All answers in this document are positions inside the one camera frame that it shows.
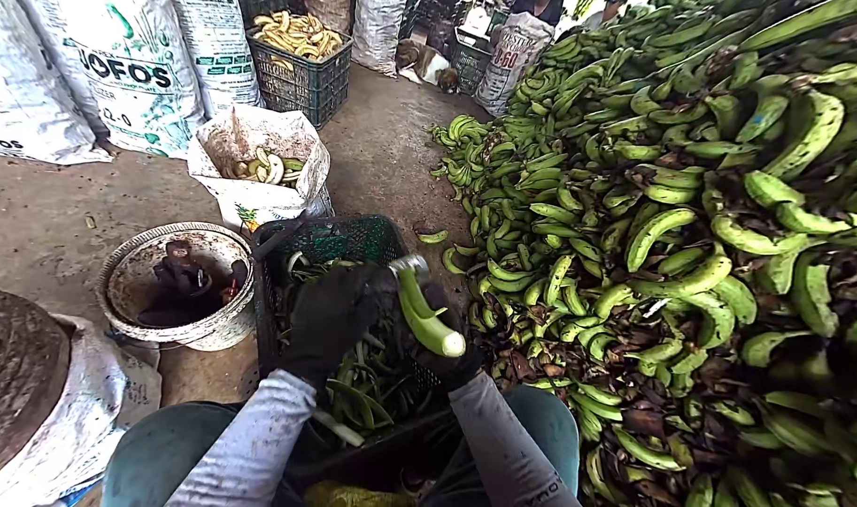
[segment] sleeve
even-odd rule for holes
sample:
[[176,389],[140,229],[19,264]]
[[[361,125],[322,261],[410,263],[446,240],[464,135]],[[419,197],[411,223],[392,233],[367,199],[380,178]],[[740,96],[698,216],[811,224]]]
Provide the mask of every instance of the sleeve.
[[312,386],[283,370],[272,372],[166,507],[269,507],[290,450],[315,406]]
[[494,507],[580,505],[487,374],[450,393],[481,483]]
[[601,26],[601,21],[603,20],[603,11],[599,11],[594,13],[593,15],[588,16],[588,19],[585,20],[584,23],[581,24],[583,28],[588,30],[596,30]]

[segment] bucket rim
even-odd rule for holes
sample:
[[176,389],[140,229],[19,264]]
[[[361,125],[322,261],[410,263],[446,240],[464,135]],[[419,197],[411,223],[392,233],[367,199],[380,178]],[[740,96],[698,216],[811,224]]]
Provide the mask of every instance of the bucket rim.
[[[221,234],[232,239],[243,249],[246,254],[246,258],[243,260],[247,264],[247,272],[249,274],[247,275],[247,281],[241,287],[241,291],[231,300],[231,302],[221,307],[212,315],[201,318],[196,322],[191,322],[190,324],[175,328],[144,328],[142,326],[132,324],[119,316],[117,312],[115,312],[112,302],[109,301],[109,297],[107,295],[109,281],[112,278],[113,272],[118,267],[118,264],[132,252],[136,251],[137,248],[146,244],[150,240],[160,236],[184,231],[206,231]],[[247,243],[242,236],[234,233],[227,227],[209,222],[175,222],[173,224],[159,225],[152,229],[143,231],[136,236],[132,236],[108,255],[106,261],[103,263],[103,268],[99,271],[99,274],[96,277],[96,287],[94,288],[94,292],[96,293],[96,303],[103,309],[103,314],[106,315],[106,318],[112,326],[131,338],[150,342],[177,342],[180,344],[186,344],[189,341],[194,341],[211,334],[212,327],[241,313],[250,301],[253,300],[253,267],[253,251],[250,248],[250,244]]]

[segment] white bucket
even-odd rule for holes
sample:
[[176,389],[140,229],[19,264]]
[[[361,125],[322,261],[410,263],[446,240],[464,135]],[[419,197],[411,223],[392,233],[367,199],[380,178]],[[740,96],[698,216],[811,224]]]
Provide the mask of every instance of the white bucket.
[[[165,244],[183,240],[194,260],[214,278],[231,275],[231,264],[247,265],[247,281],[219,311],[186,326],[149,328],[137,321],[159,290],[153,265],[165,256]],[[96,300],[112,326],[131,338],[151,342],[177,342],[195,350],[229,348],[255,329],[252,252],[241,236],[215,224],[179,222],[145,231],[112,252],[96,279]]]

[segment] brown and white dog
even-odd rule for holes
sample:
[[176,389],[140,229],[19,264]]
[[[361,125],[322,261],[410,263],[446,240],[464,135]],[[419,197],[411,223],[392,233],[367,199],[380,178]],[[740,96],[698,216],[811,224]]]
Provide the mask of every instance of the brown and white dog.
[[455,93],[460,84],[456,68],[441,53],[418,40],[400,40],[395,61],[397,72],[414,83],[429,83],[444,93]]

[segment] black glove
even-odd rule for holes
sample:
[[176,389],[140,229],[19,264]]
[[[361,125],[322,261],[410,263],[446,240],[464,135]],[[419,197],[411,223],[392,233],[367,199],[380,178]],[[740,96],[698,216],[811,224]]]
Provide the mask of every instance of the black glove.
[[[462,333],[463,322],[456,315],[455,309],[451,307],[450,301],[440,284],[435,282],[424,284],[422,294],[425,294],[425,300],[433,309],[447,307],[447,311],[438,317],[448,328]],[[468,340],[466,341],[466,352],[463,355],[444,357],[425,348],[416,340],[409,327],[404,324],[400,326],[400,333],[398,333],[398,348],[401,355],[412,357],[417,363],[433,373],[448,392],[461,388],[480,373],[481,351]]]
[[344,354],[378,319],[379,299],[396,291],[388,268],[335,267],[303,285],[290,316],[290,344],[278,368],[321,389]]

